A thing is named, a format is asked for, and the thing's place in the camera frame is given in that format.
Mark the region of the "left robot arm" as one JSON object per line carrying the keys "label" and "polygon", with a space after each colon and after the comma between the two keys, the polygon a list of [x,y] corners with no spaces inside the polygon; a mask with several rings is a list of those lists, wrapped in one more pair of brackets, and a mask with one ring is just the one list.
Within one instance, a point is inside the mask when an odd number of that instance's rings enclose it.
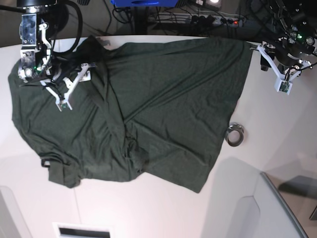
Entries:
{"label": "left robot arm", "polygon": [[265,0],[271,24],[264,22],[246,1],[252,18],[260,25],[261,44],[254,49],[261,54],[261,70],[272,69],[276,75],[274,88],[290,94],[293,81],[316,63],[306,59],[317,55],[317,2],[315,0]]}

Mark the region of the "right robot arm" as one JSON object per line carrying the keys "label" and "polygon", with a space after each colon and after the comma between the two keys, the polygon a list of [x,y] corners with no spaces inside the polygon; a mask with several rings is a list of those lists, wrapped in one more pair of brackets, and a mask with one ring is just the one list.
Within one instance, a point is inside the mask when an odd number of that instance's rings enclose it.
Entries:
{"label": "right robot arm", "polygon": [[[71,58],[70,54],[79,45],[83,30],[80,5],[88,0],[19,0],[22,10],[19,35],[22,41],[18,76],[22,86],[42,86],[54,98],[60,111],[72,109],[71,98],[80,82],[91,79],[93,62]],[[64,29],[69,19],[68,8],[77,13],[78,27],[75,42],[70,49],[56,52],[57,34]]]}

